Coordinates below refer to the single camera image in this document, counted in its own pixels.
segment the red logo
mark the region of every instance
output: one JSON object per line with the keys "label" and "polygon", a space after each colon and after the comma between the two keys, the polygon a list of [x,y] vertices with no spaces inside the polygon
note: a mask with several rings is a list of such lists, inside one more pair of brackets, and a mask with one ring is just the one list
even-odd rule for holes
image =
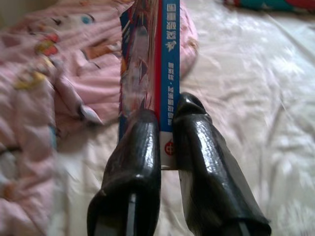
{"label": "red logo", "polygon": [[167,144],[165,144],[164,150],[167,155],[174,155],[174,143],[172,141],[169,141]]}

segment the pink blanket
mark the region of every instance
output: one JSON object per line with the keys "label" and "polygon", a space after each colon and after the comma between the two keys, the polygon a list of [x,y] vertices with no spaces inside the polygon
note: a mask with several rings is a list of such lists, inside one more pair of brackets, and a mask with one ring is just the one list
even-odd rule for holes
{"label": "pink blanket", "polygon": [[[55,134],[118,117],[119,16],[129,5],[59,3],[0,33],[0,166],[14,166],[0,167],[1,236],[46,234]],[[181,11],[184,75],[196,58],[197,36],[183,5]]]}

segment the white bedsheet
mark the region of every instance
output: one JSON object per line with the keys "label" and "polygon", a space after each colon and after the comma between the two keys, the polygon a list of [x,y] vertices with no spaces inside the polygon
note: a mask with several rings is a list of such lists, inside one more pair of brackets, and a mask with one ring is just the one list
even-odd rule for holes
{"label": "white bedsheet", "polygon": [[[199,58],[181,90],[197,95],[238,160],[274,236],[315,232],[315,18],[186,0]],[[59,145],[50,236],[86,236],[90,199],[117,143],[117,124]],[[157,236],[192,235],[177,172],[162,173]]]}

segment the book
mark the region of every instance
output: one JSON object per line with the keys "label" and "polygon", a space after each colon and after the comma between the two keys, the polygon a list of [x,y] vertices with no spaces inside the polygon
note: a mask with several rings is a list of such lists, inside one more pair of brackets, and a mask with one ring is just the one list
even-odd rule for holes
{"label": "book", "polygon": [[136,0],[121,15],[121,139],[127,119],[153,110],[160,127],[163,170],[175,170],[172,120],[180,93],[180,1]]}

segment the bed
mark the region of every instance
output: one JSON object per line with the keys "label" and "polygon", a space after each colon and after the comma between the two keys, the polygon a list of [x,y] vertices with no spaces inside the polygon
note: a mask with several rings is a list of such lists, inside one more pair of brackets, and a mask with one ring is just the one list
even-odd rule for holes
{"label": "bed", "polygon": [[[70,4],[63,1],[63,7]],[[315,231],[315,17],[186,0],[198,59],[181,80],[225,137],[274,236]],[[116,147],[115,115],[58,142],[49,236],[85,236],[88,204]],[[176,171],[162,172],[155,235],[190,236]]]}

